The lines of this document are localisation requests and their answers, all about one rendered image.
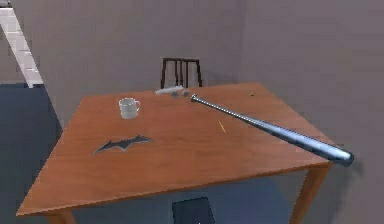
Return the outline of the pale grey flat bar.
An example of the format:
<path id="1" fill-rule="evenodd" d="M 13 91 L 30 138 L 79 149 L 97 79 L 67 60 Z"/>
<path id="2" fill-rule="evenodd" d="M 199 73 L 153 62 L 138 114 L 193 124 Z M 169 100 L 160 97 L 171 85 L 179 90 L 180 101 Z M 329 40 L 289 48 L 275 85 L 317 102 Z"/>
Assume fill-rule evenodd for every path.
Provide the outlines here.
<path id="1" fill-rule="evenodd" d="M 173 87 L 168 87 L 168 88 L 163 88 L 163 89 L 159 89 L 159 90 L 156 90 L 155 91 L 155 94 L 156 95 L 161 95 L 161 94 L 168 94 L 168 93 L 172 93 L 172 92 L 177 92 L 177 91 L 180 91 L 184 89 L 183 86 L 179 85 L 179 86 L 173 86 Z"/>

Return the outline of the dark wooden chair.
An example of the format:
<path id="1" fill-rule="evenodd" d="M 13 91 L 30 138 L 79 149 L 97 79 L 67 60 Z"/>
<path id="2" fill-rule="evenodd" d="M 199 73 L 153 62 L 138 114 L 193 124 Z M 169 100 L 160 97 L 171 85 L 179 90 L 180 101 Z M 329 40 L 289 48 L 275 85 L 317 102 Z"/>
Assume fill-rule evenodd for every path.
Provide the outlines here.
<path id="1" fill-rule="evenodd" d="M 181 85 L 182 87 L 189 87 L 189 65 L 194 63 L 196 65 L 196 74 L 198 86 L 203 86 L 202 74 L 200 60 L 196 58 L 169 58 L 165 57 L 162 59 L 162 70 L 161 70 L 161 79 L 160 79 L 160 88 L 165 87 L 166 81 L 166 70 L 167 64 L 169 62 L 174 63 L 174 76 L 175 76 L 175 85 Z"/>

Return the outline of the brown wooden table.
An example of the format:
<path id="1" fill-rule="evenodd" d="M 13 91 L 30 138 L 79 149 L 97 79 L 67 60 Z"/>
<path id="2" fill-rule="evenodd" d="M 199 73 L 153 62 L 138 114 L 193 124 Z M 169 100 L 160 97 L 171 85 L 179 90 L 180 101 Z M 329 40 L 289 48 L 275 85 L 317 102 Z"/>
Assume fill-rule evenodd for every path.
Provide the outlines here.
<path id="1" fill-rule="evenodd" d="M 299 224 L 331 166 L 314 154 L 187 98 L 135 92 L 134 119 L 121 117 L 120 95 L 81 100 L 17 211 L 50 224 L 75 224 L 72 209 L 292 171 L 307 175 L 289 224 Z M 227 133 L 218 123 L 221 121 Z M 149 137 L 126 152 L 103 144 Z"/>

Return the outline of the white mug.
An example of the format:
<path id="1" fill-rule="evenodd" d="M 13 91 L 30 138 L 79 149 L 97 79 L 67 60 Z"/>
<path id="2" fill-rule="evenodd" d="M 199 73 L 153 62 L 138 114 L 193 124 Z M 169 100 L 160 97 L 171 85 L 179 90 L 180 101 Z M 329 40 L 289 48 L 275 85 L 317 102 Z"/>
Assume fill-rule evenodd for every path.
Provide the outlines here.
<path id="1" fill-rule="evenodd" d="M 119 101 L 121 117 L 123 119 L 134 119 L 138 116 L 141 103 L 134 98 L 124 98 Z"/>

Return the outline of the dark grey bat-shaped object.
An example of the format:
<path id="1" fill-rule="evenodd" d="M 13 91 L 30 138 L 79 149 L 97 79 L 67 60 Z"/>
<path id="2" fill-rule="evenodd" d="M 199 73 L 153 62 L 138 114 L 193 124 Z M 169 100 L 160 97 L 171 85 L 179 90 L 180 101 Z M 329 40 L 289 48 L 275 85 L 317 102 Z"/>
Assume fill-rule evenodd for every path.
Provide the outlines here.
<path id="1" fill-rule="evenodd" d="M 109 140 L 105 144 L 103 144 L 101 147 L 99 147 L 97 150 L 94 151 L 94 155 L 97 153 L 103 152 L 110 150 L 112 148 L 119 148 L 123 152 L 126 152 L 127 149 L 135 143 L 147 143 L 151 142 L 151 139 L 149 137 L 143 136 L 143 135 L 136 135 L 134 138 L 129 138 L 129 139 L 122 139 L 119 141 L 112 141 Z"/>

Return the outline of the silver blue baseball bat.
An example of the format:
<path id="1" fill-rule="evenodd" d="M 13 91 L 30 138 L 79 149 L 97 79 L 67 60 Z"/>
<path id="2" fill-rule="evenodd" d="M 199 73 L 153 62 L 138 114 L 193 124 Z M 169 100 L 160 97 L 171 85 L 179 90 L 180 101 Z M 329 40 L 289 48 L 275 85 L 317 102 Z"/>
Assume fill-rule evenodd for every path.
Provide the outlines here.
<path id="1" fill-rule="evenodd" d="M 349 167 L 352 165 L 354 161 L 354 155 L 351 152 L 346 151 L 340 147 L 333 146 L 331 144 L 322 142 L 315 138 L 300 134 L 296 131 L 293 131 L 287 128 L 283 128 L 283 127 L 268 123 L 263 120 L 259 120 L 247 115 L 237 113 L 230 109 L 208 102 L 200 98 L 197 94 L 193 94 L 190 98 L 190 101 L 200 103 L 202 105 L 205 105 L 217 111 L 223 112 L 227 115 L 230 115 L 274 137 L 277 137 L 305 151 L 308 151 L 312 154 L 315 154 L 324 159 L 327 159 L 335 164 L 339 164 L 344 167 Z"/>

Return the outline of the white slatted frame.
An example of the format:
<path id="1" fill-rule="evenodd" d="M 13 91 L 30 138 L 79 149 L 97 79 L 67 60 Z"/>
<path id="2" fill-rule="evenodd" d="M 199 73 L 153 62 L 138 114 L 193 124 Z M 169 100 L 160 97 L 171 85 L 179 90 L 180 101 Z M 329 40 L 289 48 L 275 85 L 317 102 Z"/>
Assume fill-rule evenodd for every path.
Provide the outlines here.
<path id="1" fill-rule="evenodd" d="M 0 26 L 28 87 L 42 85 L 43 79 L 13 8 L 0 8 Z"/>

